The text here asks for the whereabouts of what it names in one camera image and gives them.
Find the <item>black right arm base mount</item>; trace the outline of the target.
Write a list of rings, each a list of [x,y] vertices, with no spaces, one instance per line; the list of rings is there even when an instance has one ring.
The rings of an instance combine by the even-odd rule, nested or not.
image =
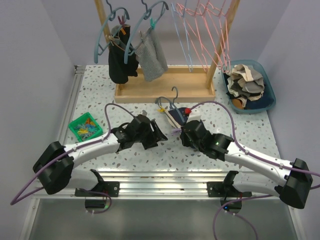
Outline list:
[[[240,198],[251,197],[252,192],[240,192],[232,185],[225,185],[222,181],[209,181],[206,183],[208,197],[214,198]]]

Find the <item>teal clothes peg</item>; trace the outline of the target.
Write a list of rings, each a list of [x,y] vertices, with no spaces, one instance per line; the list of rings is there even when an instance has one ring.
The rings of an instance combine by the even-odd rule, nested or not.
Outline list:
[[[152,17],[150,18],[150,21],[149,21],[149,22],[150,22],[150,27],[154,30],[157,23],[153,20]]]

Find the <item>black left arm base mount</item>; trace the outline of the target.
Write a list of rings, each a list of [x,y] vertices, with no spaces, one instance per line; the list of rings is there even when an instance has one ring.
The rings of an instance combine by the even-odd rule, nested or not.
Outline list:
[[[74,195],[76,197],[105,197],[106,195],[110,197],[118,197],[119,191],[119,181],[103,181],[99,182],[91,190],[83,190],[80,188],[76,188]]]

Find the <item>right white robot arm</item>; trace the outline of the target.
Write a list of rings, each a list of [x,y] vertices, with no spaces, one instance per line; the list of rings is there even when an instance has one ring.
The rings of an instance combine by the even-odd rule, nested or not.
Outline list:
[[[180,138],[183,146],[193,147],[210,159],[234,163],[253,171],[248,174],[229,172],[222,185],[227,196],[235,196],[238,192],[261,193],[279,197],[293,208],[305,208],[313,178],[304,160],[279,159],[243,147],[230,136],[210,133],[198,120],[185,123]]]

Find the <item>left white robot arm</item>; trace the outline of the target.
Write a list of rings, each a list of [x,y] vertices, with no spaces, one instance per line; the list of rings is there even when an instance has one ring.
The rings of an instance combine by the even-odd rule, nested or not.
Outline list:
[[[136,143],[142,144],[145,150],[154,148],[167,139],[155,120],[139,114],[131,122],[85,142],[51,143],[34,164],[33,171],[48,195],[75,188],[96,197],[108,192],[107,183],[97,170],[79,169],[81,164],[129,149]]]

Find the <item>blue wire hanger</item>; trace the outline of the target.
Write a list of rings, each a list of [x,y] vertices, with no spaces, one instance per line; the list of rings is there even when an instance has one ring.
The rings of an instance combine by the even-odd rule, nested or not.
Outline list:
[[[179,44],[185,59],[185,63],[190,73],[193,72],[193,61],[191,57],[191,49],[190,49],[190,38],[189,33],[186,26],[186,8],[185,5],[182,6],[182,10],[178,9],[176,3],[172,2],[171,4],[171,15],[173,19],[174,28],[176,31],[176,35],[179,40]]]

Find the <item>navy underwear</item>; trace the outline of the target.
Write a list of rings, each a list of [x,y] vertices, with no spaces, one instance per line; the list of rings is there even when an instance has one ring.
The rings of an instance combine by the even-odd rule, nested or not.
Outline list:
[[[165,110],[164,114],[169,122],[169,124],[174,129],[181,129],[181,126],[183,126],[188,118],[189,118],[189,111],[190,109],[188,107],[180,107],[178,110],[171,109],[171,110]]]

